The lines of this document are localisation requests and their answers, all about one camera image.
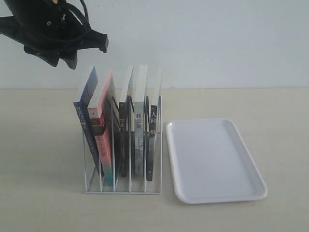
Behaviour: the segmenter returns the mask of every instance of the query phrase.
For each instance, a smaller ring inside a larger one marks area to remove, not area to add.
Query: white tray
[[[174,189],[184,203],[259,200],[267,187],[235,124],[227,119],[167,124]]]

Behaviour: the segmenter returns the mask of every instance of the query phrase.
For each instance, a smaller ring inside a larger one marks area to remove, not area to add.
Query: book spine
[[[144,103],[134,105],[134,148],[135,148],[135,174],[143,174],[144,167]]]
[[[96,143],[98,146],[98,154],[101,159],[102,167],[105,174],[105,183],[111,186],[113,183],[112,178],[112,157],[109,152],[109,135],[108,127],[105,121],[101,118],[91,119],[92,129],[95,135]]]
[[[150,110],[150,125],[149,125],[149,155],[147,157],[147,181],[153,180],[154,157],[155,157],[155,135],[156,135],[156,120],[157,106],[152,105]]]
[[[119,103],[120,122],[120,175],[126,176],[126,103]]]
[[[87,122],[86,120],[86,114],[84,113],[83,110],[83,105],[81,102],[74,102],[74,107],[76,110],[76,113],[78,115],[79,121],[81,123],[83,132],[85,134],[89,149],[90,149],[90,153],[92,155],[92,159],[95,163],[96,166],[96,170],[99,174],[99,157],[98,157],[98,147],[96,145],[96,140],[95,137],[93,136],[93,134],[91,133],[91,124],[90,122]],[[101,174],[102,176],[104,176],[104,172],[103,169],[101,169]]]

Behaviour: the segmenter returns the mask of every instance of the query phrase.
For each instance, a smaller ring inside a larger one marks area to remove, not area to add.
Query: book
[[[142,175],[144,171],[144,128],[145,128],[145,90],[147,80],[147,65],[140,65],[134,95],[134,156],[135,174]]]
[[[117,175],[117,164],[119,160],[118,152],[115,152],[115,163],[112,160],[112,140],[114,136],[112,130],[114,129],[115,134],[119,134],[119,112],[112,71],[110,71],[107,77],[103,77],[99,81],[88,105],[88,113],[98,146],[99,158],[105,174],[105,183],[112,186],[113,165],[115,165],[115,175]]]
[[[153,180],[153,171],[154,171],[154,159],[155,159],[155,143],[157,137],[157,128],[158,128],[158,106],[160,104],[159,98],[161,93],[161,81],[162,81],[162,69],[159,68],[154,92],[152,97],[152,103],[150,106],[150,124],[149,124],[149,152],[147,159],[147,170],[146,170],[146,179],[147,181]]]
[[[90,72],[88,72],[83,78],[78,92],[73,101],[76,113],[81,123],[86,141],[88,143],[90,153],[96,166],[96,170],[99,174],[99,156],[98,147],[92,130],[90,117],[87,111],[90,99],[93,96],[95,88],[98,84],[98,77],[95,66],[92,66]],[[104,176],[103,168],[101,168],[101,174]]]
[[[129,120],[131,118],[131,96],[133,83],[133,66],[126,71],[124,84],[119,99],[119,122],[120,122],[120,175],[126,176],[129,159]]]

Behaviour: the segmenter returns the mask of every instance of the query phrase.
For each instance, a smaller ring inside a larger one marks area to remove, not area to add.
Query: white plastic tray
[[[235,124],[228,119],[167,124],[174,189],[184,203],[259,200],[267,187]]]

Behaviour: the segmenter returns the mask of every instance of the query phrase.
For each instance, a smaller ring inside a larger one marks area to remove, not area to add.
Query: wire book rack
[[[105,177],[101,175],[101,162],[99,164],[99,172],[97,172],[96,166],[93,163],[89,147],[86,145],[84,132],[82,134],[83,144],[83,157],[84,157],[84,181],[85,181],[85,193],[86,194],[145,194],[145,195],[159,195],[162,193],[162,150],[163,150],[163,111],[162,111],[162,97],[159,96],[158,101],[158,112],[157,112],[157,130],[156,140],[154,145],[154,163],[153,163],[153,179],[147,181],[146,179],[146,165],[147,155],[146,149],[144,149],[144,173],[143,175],[137,176],[134,174],[132,168],[132,162],[134,161],[131,154],[131,143],[129,143],[129,160],[128,160],[128,174],[126,177],[121,177],[119,170],[116,169],[115,165],[115,139],[114,129],[112,127],[112,174],[113,183],[112,186],[105,185]],[[132,131],[131,120],[128,121],[128,130]],[[145,134],[149,134],[147,129],[149,125],[144,127]],[[131,141],[132,133],[129,133],[129,140]]]

